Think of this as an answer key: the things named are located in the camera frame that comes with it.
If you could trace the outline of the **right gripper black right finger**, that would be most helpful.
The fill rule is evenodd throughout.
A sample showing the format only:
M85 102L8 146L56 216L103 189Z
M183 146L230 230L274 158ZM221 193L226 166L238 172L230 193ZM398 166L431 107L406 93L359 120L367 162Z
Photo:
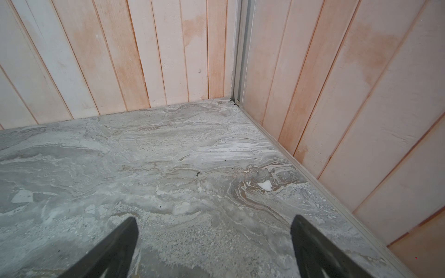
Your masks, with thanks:
M302 278L370 278L302 215L290 227L294 254Z

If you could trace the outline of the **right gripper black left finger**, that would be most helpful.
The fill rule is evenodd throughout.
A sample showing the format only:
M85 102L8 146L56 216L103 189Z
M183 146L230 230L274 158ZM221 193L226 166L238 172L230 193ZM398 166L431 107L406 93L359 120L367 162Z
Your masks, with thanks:
M137 221L127 218L61 278L126 278L139 237Z

